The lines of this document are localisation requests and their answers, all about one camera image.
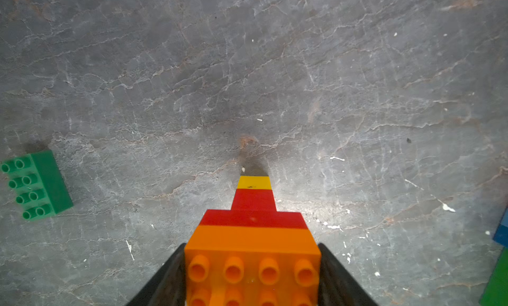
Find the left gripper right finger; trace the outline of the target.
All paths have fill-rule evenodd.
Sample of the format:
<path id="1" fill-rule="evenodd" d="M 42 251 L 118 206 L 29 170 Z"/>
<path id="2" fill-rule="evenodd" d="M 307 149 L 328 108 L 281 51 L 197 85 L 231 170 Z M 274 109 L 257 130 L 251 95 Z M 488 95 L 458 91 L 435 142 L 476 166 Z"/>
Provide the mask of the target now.
<path id="1" fill-rule="evenodd" d="M 320 306 L 378 306 L 323 243 L 317 304 Z"/>

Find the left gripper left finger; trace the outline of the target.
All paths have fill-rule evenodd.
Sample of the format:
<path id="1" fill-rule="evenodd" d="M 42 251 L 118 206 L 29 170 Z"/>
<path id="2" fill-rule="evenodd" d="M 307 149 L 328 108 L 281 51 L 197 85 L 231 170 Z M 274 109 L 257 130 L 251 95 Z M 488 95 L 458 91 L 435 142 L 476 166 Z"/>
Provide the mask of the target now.
<path id="1" fill-rule="evenodd" d="M 185 243 L 181 244 L 147 284 L 127 303 L 184 306 L 186 302 Z"/>

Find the orange long lego brick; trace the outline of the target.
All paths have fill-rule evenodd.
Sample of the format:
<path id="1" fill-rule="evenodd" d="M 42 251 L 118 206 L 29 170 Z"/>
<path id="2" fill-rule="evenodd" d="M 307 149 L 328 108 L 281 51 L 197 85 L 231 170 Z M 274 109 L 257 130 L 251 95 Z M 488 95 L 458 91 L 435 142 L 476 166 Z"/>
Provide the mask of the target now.
<path id="1" fill-rule="evenodd" d="M 308 229 L 200 225 L 185 246 L 187 305 L 317 305 Z"/>

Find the small red lego brick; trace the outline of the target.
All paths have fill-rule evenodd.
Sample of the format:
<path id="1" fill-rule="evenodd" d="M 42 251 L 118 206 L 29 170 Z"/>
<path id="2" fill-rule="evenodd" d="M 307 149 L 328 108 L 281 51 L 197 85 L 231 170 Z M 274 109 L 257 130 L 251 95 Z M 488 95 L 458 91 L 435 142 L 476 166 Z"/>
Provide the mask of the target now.
<path id="1" fill-rule="evenodd" d="M 276 211 L 272 190 L 237 189 L 231 210 Z"/>

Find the yellow square lego brick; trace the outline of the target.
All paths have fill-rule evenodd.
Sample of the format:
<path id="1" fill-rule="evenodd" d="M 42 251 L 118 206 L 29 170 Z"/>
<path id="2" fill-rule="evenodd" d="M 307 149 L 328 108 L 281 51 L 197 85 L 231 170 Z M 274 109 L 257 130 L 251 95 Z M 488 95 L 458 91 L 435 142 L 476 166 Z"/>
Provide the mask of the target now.
<path id="1" fill-rule="evenodd" d="M 237 189 L 272 190 L 268 176 L 240 176 Z"/>

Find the green lego plate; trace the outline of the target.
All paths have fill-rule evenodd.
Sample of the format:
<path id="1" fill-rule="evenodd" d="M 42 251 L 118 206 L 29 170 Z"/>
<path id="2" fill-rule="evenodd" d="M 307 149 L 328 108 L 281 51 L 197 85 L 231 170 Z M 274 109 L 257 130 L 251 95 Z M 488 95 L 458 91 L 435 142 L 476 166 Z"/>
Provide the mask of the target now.
<path id="1" fill-rule="evenodd" d="M 74 206 L 51 150 L 1 162 L 1 172 L 16 193 L 15 202 L 26 221 L 58 215 Z"/>

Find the green tall lego brick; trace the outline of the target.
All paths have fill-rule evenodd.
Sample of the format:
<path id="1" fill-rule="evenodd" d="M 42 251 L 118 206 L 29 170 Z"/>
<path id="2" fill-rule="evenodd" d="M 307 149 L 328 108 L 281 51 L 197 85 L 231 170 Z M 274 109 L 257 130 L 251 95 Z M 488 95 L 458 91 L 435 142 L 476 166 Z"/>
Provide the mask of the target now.
<path id="1" fill-rule="evenodd" d="M 480 299 L 481 306 L 508 306 L 507 249 L 503 249 Z"/>

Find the light blue lego brick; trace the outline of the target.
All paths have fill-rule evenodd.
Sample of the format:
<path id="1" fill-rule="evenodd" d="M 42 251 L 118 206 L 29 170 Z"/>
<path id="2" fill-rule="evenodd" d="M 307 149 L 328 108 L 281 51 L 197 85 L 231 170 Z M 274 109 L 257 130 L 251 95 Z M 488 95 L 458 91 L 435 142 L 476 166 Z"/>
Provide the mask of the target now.
<path id="1" fill-rule="evenodd" d="M 493 236 L 493 240 L 498 244 L 508 247 L 508 208 L 506 208 L 500 224 Z"/>

